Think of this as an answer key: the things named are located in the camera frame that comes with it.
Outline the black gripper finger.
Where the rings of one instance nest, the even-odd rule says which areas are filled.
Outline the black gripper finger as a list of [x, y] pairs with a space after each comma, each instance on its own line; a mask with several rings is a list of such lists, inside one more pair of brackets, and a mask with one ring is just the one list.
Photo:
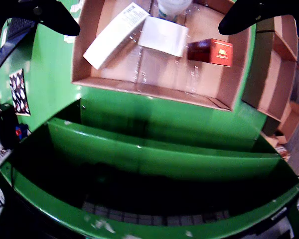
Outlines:
[[219, 33], [232, 35], [272, 17], [291, 15], [299, 32], [299, 0], [238, 0], [218, 25]]
[[80, 33], [79, 24], [58, 0], [0, 0], [0, 28], [9, 18], [31, 20], [63, 35]]

